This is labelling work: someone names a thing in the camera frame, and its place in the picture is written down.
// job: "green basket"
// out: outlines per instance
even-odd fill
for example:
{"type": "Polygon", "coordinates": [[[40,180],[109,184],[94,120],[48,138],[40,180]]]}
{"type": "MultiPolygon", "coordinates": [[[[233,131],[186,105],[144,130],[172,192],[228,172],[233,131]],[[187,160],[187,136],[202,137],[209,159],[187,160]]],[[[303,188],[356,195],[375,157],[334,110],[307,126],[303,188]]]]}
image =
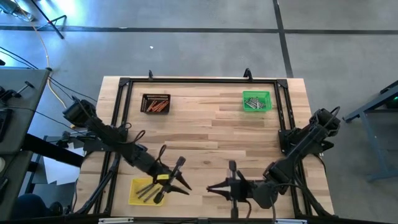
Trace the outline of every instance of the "green basket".
{"type": "Polygon", "coordinates": [[[256,112],[256,111],[269,111],[272,109],[271,97],[268,91],[243,91],[243,110],[247,112],[256,112]],[[249,98],[258,98],[259,102],[264,103],[265,107],[254,109],[244,102],[249,98]]]}

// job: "gray floor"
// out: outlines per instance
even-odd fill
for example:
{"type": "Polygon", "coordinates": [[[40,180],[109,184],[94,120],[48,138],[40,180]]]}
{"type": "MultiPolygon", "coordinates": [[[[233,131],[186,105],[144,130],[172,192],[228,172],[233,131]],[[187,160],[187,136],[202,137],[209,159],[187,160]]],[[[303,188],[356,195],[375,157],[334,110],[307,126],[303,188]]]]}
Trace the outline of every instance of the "gray floor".
{"type": "MultiPolygon", "coordinates": [[[[38,3],[51,18],[65,13],[68,26],[277,27],[271,0],[38,3]]],[[[280,0],[279,5],[286,29],[398,29],[394,0],[280,0]]],[[[0,25],[28,24],[0,13],[0,25]]],[[[255,77],[286,77],[278,34],[64,34],[65,40],[60,40],[54,32],[41,32],[50,66],[55,70],[53,77],[95,98],[104,75],[146,75],[148,69],[155,75],[240,77],[249,67],[255,77]]],[[[0,37],[0,46],[40,68],[46,67],[44,50],[34,32],[0,30],[0,37]]],[[[398,77],[398,35],[288,34],[286,39],[294,77],[305,79],[313,112],[340,105],[340,118],[398,77]]],[[[10,66],[18,65],[4,59],[10,66]]],[[[67,123],[62,110],[46,88],[38,111],[67,123]]],[[[63,130],[63,126],[37,115],[29,131],[41,137],[63,130]]],[[[330,140],[336,146],[325,153],[325,162],[335,213],[345,218],[396,223],[398,179],[366,182],[366,174],[377,171],[377,161],[361,122],[342,123],[339,135],[330,140]]],[[[47,204],[57,199],[64,205],[70,203],[72,192],[71,185],[38,186],[35,190],[47,204]]]]}

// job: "wooden tabletop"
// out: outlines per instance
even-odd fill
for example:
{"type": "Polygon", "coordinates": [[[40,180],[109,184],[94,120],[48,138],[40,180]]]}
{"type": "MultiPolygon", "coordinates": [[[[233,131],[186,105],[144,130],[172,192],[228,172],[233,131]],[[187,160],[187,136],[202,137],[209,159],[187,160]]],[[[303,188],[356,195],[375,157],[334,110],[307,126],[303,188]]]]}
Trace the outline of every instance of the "wooden tabletop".
{"type": "MultiPolygon", "coordinates": [[[[105,124],[111,123],[114,102],[120,77],[104,77],[97,114],[105,124]]],[[[304,80],[288,79],[290,99],[296,126],[308,124],[311,111],[304,80]]],[[[287,114],[283,91],[280,91],[284,114],[287,114]]],[[[123,104],[119,110],[120,123],[123,104]]],[[[116,182],[112,216],[129,217],[230,217],[231,202],[222,196],[206,191],[206,186],[225,180],[228,161],[235,160],[238,169],[247,179],[261,179],[264,169],[283,157],[280,153],[277,132],[280,129],[276,110],[274,87],[270,84],[231,83],[135,83],[129,108],[128,122],[132,124],[129,139],[141,130],[146,135],[139,141],[157,157],[160,147],[167,145],[162,162],[170,167],[179,156],[186,158],[182,167],[185,180],[190,184],[190,195],[171,193],[165,196],[161,207],[129,205],[131,180],[148,177],[137,168],[121,161],[116,182]],[[262,90],[271,93],[273,109],[266,113],[243,111],[242,91],[262,90]],[[140,112],[143,93],[171,94],[168,115],[147,115],[140,112]]],[[[103,152],[93,153],[81,167],[78,179],[79,209],[93,193],[100,179],[103,152]]],[[[323,166],[317,158],[304,160],[308,188],[324,206],[333,213],[328,184],[323,166]]],[[[185,189],[176,180],[174,184],[185,189]]],[[[104,191],[102,209],[106,204],[108,188],[104,191]]],[[[302,194],[298,193],[300,202],[302,194]]],[[[271,218],[272,210],[261,209],[253,200],[251,218],[271,218]]],[[[248,212],[246,203],[238,203],[239,217],[248,212]]],[[[280,218],[294,217],[290,191],[279,195],[276,214],[280,218]]]]}

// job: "white paper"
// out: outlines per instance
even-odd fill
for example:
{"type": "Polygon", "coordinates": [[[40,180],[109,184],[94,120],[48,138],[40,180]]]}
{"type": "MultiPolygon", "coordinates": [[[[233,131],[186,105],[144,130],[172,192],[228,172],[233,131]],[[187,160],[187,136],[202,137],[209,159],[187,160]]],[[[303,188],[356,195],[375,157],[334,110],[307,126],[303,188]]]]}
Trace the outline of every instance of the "white paper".
{"type": "MultiPolygon", "coordinates": [[[[74,149],[73,143],[68,143],[68,150],[78,155],[83,156],[83,148],[74,149]]],[[[47,176],[47,183],[57,181],[57,185],[68,184],[75,182],[79,177],[80,168],[71,166],[55,159],[44,157],[45,174],[47,176]]]]}

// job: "cable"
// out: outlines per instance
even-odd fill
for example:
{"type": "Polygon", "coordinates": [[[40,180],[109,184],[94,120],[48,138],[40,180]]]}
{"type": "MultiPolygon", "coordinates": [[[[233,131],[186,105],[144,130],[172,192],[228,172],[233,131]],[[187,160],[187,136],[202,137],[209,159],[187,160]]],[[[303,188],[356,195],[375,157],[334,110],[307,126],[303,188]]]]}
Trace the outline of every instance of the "cable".
{"type": "Polygon", "coordinates": [[[91,99],[91,100],[97,102],[96,100],[94,100],[93,98],[91,98],[91,97],[89,97],[89,96],[86,96],[86,95],[84,95],[84,94],[81,94],[81,93],[79,93],[79,92],[77,92],[77,91],[75,91],[75,90],[72,90],[71,88],[68,88],[68,87],[62,85],[61,83],[59,83],[58,81],[56,81],[56,80],[55,80],[54,78],[52,78],[52,77],[49,77],[49,79],[51,79],[52,81],[58,83],[58,85],[60,85],[60,86],[62,86],[62,87],[64,87],[64,88],[66,88],[67,90],[70,90],[70,91],[72,91],[72,92],[74,92],[74,93],[76,93],[76,94],[79,94],[79,95],[81,95],[81,96],[85,96],[85,97],[87,97],[87,98],[89,98],[89,99],[91,99]]]}
{"type": "MultiPolygon", "coordinates": [[[[323,125],[324,128],[326,128],[326,127],[336,118],[336,116],[337,116],[339,110],[340,110],[340,107],[337,106],[337,107],[335,107],[335,108],[330,112],[331,114],[332,114],[333,112],[335,112],[335,113],[334,113],[334,115],[328,120],[328,122],[326,122],[326,124],[323,125]]],[[[320,132],[321,132],[321,130],[319,130],[319,131],[314,135],[314,137],[317,136],[320,132]]],[[[293,179],[296,180],[297,182],[301,182],[301,181],[299,181],[300,179],[299,179],[299,177],[298,177],[298,175],[297,175],[297,173],[296,173],[296,171],[297,171],[297,170],[296,170],[296,163],[297,163],[297,160],[298,160],[299,157],[300,157],[300,153],[297,154],[296,158],[295,158],[294,161],[293,161],[293,179]]],[[[323,163],[323,161],[322,161],[322,164],[324,165],[325,173],[326,173],[326,166],[325,166],[325,164],[323,163]]]]}
{"type": "Polygon", "coordinates": [[[2,52],[2,51],[0,51],[0,52],[1,52],[1,53],[3,53],[3,54],[5,54],[5,55],[7,55],[8,57],[10,57],[10,58],[12,58],[12,59],[16,60],[17,62],[19,62],[19,63],[23,63],[24,65],[28,66],[29,68],[31,68],[31,69],[34,69],[32,66],[30,66],[30,65],[26,64],[25,62],[21,62],[20,60],[18,60],[18,59],[16,59],[16,58],[14,58],[13,56],[11,56],[11,55],[9,55],[9,54],[7,54],[7,53],[5,53],[5,52],[2,52]]]}
{"type": "MultiPolygon", "coordinates": [[[[18,5],[18,7],[21,9],[21,12],[24,14],[24,16],[26,17],[26,19],[28,19],[28,17],[27,17],[27,15],[26,15],[25,11],[20,7],[20,5],[18,4],[18,1],[17,1],[17,0],[15,0],[15,3],[16,3],[16,4],[18,5]]],[[[29,22],[30,22],[30,25],[32,26],[33,30],[35,30],[37,36],[39,37],[39,39],[40,39],[40,41],[41,41],[41,43],[42,43],[42,45],[43,45],[44,52],[45,52],[45,58],[47,59],[47,68],[50,68],[49,53],[47,52],[47,48],[45,47],[43,38],[42,38],[42,36],[39,34],[39,32],[37,31],[36,27],[33,25],[32,21],[29,21],[29,22]]],[[[63,102],[63,100],[62,100],[62,99],[57,95],[57,93],[54,92],[54,90],[52,89],[51,84],[50,84],[50,79],[49,79],[49,78],[47,79],[47,86],[50,88],[50,91],[54,94],[54,96],[59,100],[59,102],[61,102],[61,104],[63,105],[63,107],[66,109],[67,106],[65,105],[65,102],[63,102]]]]}
{"type": "Polygon", "coordinates": [[[159,161],[159,163],[160,163],[161,165],[163,165],[163,163],[162,163],[162,161],[160,160],[160,158],[163,156],[164,151],[166,151],[166,147],[167,147],[167,146],[164,144],[164,145],[160,148],[159,155],[157,156],[157,159],[155,160],[155,162],[159,161]]]}
{"type": "Polygon", "coordinates": [[[130,122],[126,122],[126,123],[120,125],[120,128],[121,128],[122,126],[123,126],[123,128],[126,128],[126,129],[128,130],[128,129],[130,129],[130,128],[132,127],[132,124],[131,124],[130,122]]]}
{"type": "Polygon", "coordinates": [[[55,84],[51,80],[50,80],[50,82],[53,83],[53,85],[55,85],[56,87],[58,87],[61,91],[63,91],[63,93],[66,94],[69,97],[69,99],[71,99],[73,101],[72,97],[68,93],[66,93],[61,87],[59,87],[57,84],[55,84]]]}
{"type": "Polygon", "coordinates": [[[73,213],[75,206],[76,206],[76,202],[77,202],[77,181],[79,180],[79,177],[77,177],[76,182],[75,182],[75,202],[72,205],[72,208],[70,210],[71,213],[73,213]]]}
{"type": "Polygon", "coordinates": [[[12,159],[11,159],[10,162],[7,164],[7,167],[3,170],[2,176],[1,176],[1,177],[4,177],[4,176],[7,174],[8,169],[10,168],[12,162],[14,162],[14,159],[17,157],[17,155],[18,155],[18,152],[15,153],[15,154],[13,155],[12,159]]]}
{"type": "Polygon", "coordinates": [[[318,155],[318,154],[313,154],[313,156],[315,156],[323,165],[323,170],[325,171],[325,175],[326,175],[326,165],[325,162],[323,161],[323,159],[318,155]]]}
{"type": "Polygon", "coordinates": [[[32,112],[34,112],[34,113],[38,113],[38,114],[40,114],[40,115],[42,115],[42,116],[44,116],[44,117],[50,119],[50,120],[52,120],[52,121],[54,121],[54,122],[56,122],[56,123],[58,123],[58,124],[62,124],[62,125],[64,125],[65,127],[67,127],[67,128],[69,128],[69,129],[71,129],[71,130],[73,130],[73,131],[75,131],[75,132],[77,132],[77,133],[79,133],[79,134],[85,136],[85,134],[83,134],[83,133],[81,133],[81,132],[79,132],[79,131],[76,131],[76,130],[74,130],[73,128],[67,126],[66,124],[64,124],[64,123],[62,123],[62,122],[59,122],[59,121],[57,121],[56,119],[53,119],[53,118],[51,118],[51,117],[49,117],[49,116],[47,116],[47,115],[45,115],[45,114],[42,114],[42,113],[40,113],[40,112],[38,112],[38,111],[36,111],[36,110],[32,110],[32,109],[30,109],[30,108],[23,108],[23,107],[19,107],[19,106],[9,106],[9,105],[5,105],[5,104],[4,104],[4,106],[6,106],[6,107],[8,107],[8,108],[16,108],[16,109],[30,110],[30,111],[32,111],[32,112]]]}
{"type": "Polygon", "coordinates": [[[249,205],[249,211],[248,211],[248,214],[246,215],[246,221],[245,221],[245,223],[247,223],[249,221],[249,217],[251,214],[251,203],[248,200],[246,200],[245,202],[249,205]]]}
{"type": "MultiPolygon", "coordinates": [[[[273,188],[275,189],[275,188],[280,187],[280,186],[297,187],[297,188],[300,188],[301,190],[303,190],[303,192],[305,191],[305,188],[304,188],[303,186],[299,186],[299,185],[297,185],[297,184],[277,184],[277,185],[273,186],[273,188]]],[[[271,200],[271,205],[272,205],[272,223],[275,223],[275,222],[276,222],[276,209],[275,209],[275,204],[274,204],[274,202],[272,201],[272,196],[270,196],[269,199],[271,200]]]]}
{"type": "Polygon", "coordinates": [[[269,200],[271,201],[271,206],[272,206],[272,224],[274,224],[276,222],[276,208],[275,208],[275,204],[272,201],[272,196],[269,196],[269,200]]]}
{"type": "Polygon", "coordinates": [[[19,56],[19,55],[17,55],[17,54],[14,54],[14,53],[12,53],[11,51],[9,51],[9,50],[7,50],[7,49],[5,49],[5,48],[3,48],[3,47],[0,47],[0,49],[5,50],[6,52],[12,54],[13,56],[18,57],[18,58],[20,58],[21,60],[25,61],[26,63],[28,63],[29,65],[31,65],[31,66],[34,67],[35,69],[38,69],[38,68],[37,68],[36,66],[34,66],[32,63],[30,63],[30,62],[28,62],[27,60],[23,59],[21,56],[19,56]]]}
{"type": "MultiPolygon", "coordinates": [[[[86,110],[86,108],[82,105],[82,103],[80,102],[80,100],[78,99],[78,98],[76,98],[76,97],[72,97],[79,105],[80,105],[80,108],[84,111],[84,113],[87,115],[87,117],[88,117],[88,119],[90,119],[92,122],[93,122],[93,124],[98,128],[98,130],[100,130],[103,134],[105,134],[105,135],[107,135],[107,133],[105,133],[100,127],[98,127],[98,125],[95,123],[95,121],[94,121],[94,119],[91,117],[91,115],[87,112],[87,110],[86,110]]],[[[121,142],[121,141],[115,141],[115,143],[118,143],[118,144],[132,144],[132,143],[135,143],[136,141],[138,141],[138,140],[140,140],[143,136],[145,135],[145,130],[141,130],[138,134],[137,134],[137,136],[136,136],[136,138],[133,140],[133,141],[131,141],[131,142],[121,142]]]]}

